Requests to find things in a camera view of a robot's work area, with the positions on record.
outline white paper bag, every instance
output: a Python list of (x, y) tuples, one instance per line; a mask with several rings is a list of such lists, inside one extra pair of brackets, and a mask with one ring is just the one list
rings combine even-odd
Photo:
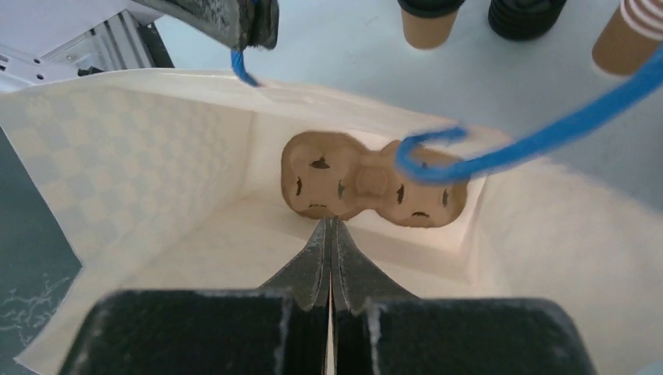
[[(454, 123), (321, 87), (253, 89), (226, 73), (124, 71), (0, 96), (0, 125), (83, 264), (17, 361), (57, 373), (88, 310), (117, 288), (262, 284), (314, 225), (281, 197), (292, 136), (345, 131), (380, 149)], [(508, 141), (473, 127), (440, 149), (469, 156)], [(558, 302), (602, 374), (663, 356), (663, 217), (548, 159), (472, 181), (447, 227), (396, 227), (374, 212), (348, 225), (421, 297)]]

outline dark tool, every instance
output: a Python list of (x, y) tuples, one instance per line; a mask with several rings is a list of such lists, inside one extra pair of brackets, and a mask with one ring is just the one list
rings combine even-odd
[(594, 375), (571, 319), (540, 299), (424, 300), (337, 219), (253, 291), (123, 291), (88, 315), (61, 375)]
[(234, 51), (274, 49), (278, 38), (277, 0), (135, 0), (177, 18)]

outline cardboard cup holder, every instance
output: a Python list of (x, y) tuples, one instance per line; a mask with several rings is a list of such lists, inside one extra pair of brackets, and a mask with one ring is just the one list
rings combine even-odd
[[(463, 211), (468, 182), (423, 185), (394, 166), (393, 141), (369, 150), (348, 134), (307, 131), (293, 137), (281, 154), (281, 193), (301, 216), (349, 220), (366, 209), (401, 227), (443, 227)], [(422, 166), (445, 166), (457, 157), (419, 148)]]

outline metal rack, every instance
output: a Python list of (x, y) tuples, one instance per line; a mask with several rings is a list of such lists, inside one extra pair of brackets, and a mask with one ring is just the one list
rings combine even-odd
[(43, 55), (0, 45), (0, 92), (111, 70), (173, 67), (153, 23), (127, 10)]

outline brown paper cup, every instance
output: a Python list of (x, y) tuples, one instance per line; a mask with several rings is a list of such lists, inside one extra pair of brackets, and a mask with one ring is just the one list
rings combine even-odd
[(458, 11), (438, 18), (421, 18), (401, 9), (405, 40), (417, 49), (439, 47), (449, 38)]
[(663, 41), (663, 20), (647, 11), (652, 0), (622, 0), (592, 49), (597, 67), (606, 73), (629, 76), (656, 52)]

